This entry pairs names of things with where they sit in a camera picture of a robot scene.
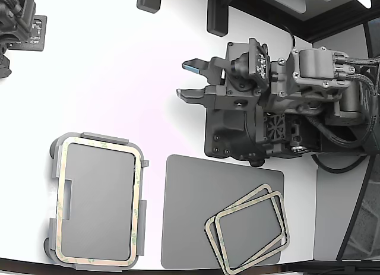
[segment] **wire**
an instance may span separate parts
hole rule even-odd
[[[319,168],[325,170],[326,172],[332,173],[332,174],[342,174],[342,173],[346,173],[348,171],[351,171],[351,170],[355,169],[356,167],[358,167],[358,165],[360,165],[367,158],[367,156],[360,156],[359,159],[357,159],[351,165],[348,165],[345,168],[334,169],[334,168],[328,167],[325,164],[323,164],[316,154],[312,155],[311,157],[313,158],[314,162],[318,165]]]
[[[331,132],[324,124],[322,124],[317,117],[314,116],[306,116],[306,119],[313,125],[315,126],[328,140],[330,140],[332,143],[343,147],[343,148],[358,148],[362,146],[363,143],[365,143],[368,138],[371,136],[373,128],[376,125],[376,120],[378,118],[378,112],[375,112],[375,107],[377,106],[377,92],[376,86],[373,84],[370,78],[361,75],[361,74],[348,74],[347,79],[351,80],[357,80],[362,82],[362,84],[366,85],[368,90],[370,91],[371,95],[373,98],[371,99],[372,101],[372,107],[369,109],[370,113],[370,120],[368,122],[368,125],[366,127],[366,131],[363,134],[363,136],[355,141],[348,141],[344,140],[338,136],[336,136],[333,132]]]
[[[289,28],[285,25],[282,25],[284,29],[286,29],[286,31],[290,34],[290,36],[292,37],[292,48],[296,46],[296,38],[294,36],[294,34],[289,30]]]
[[[344,58],[344,63],[353,65],[378,65],[380,63],[380,57],[359,59],[359,58]]]

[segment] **black frame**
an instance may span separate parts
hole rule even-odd
[[[160,4],[161,0],[138,0],[137,7],[157,12]],[[225,36],[228,33],[230,5],[276,27],[282,29],[287,27],[299,38],[314,43],[380,17],[380,7],[377,7],[380,0],[372,0],[372,4],[371,9],[366,9],[354,0],[307,21],[301,21],[263,0],[208,0],[207,30],[218,36]]]

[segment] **white table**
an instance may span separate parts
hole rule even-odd
[[[66,132],[88,131],[128,138],[150,160],[142,192],[145,256],[134,268],[162,269],[166,159],[207,158],[205,109],[176,97],[177,88],[203,88],[206,80],[182,62],[223,57],[228,41],[250,37],[268,44],[272,60],[290,50],[286,32],[233,8],[230,33],[220,38],[205,29],[207,0],[162,0],[154,15],[138,10],[136,1],[36,0],[37,13],[48,16],[45,51],[7,52],[13,73],[0,81],[0,258],[51,263],[42,247],[57,189],[49,146]],[[299,39],[297,45],[311,47]],[[280,263],[311,260],[315,164],[303,157],[271,159],[264,167],[285,175],[292,241]]]

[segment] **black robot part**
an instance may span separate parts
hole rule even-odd
[[[207,156],[261,166],[269,157],[379,152],[379,122],[371,125],[378,118],[377,95],[368,95],[378,85],[372,90],[344,52],[293,48],[287,60],[271,62],[267,45],[250,39],[229,43],[225,59],[193,59],[182,66],[209,83],[177,91],[187,103],[207,109]]]
[[[42,51],[45,41],[42,21],[46,26],[46,17],[40,17],[37,20],[40,24],[36,24],[35,13],[34,0],[0,0],[0,78],[11,73],[10,60],[4,56],[7,49]]]

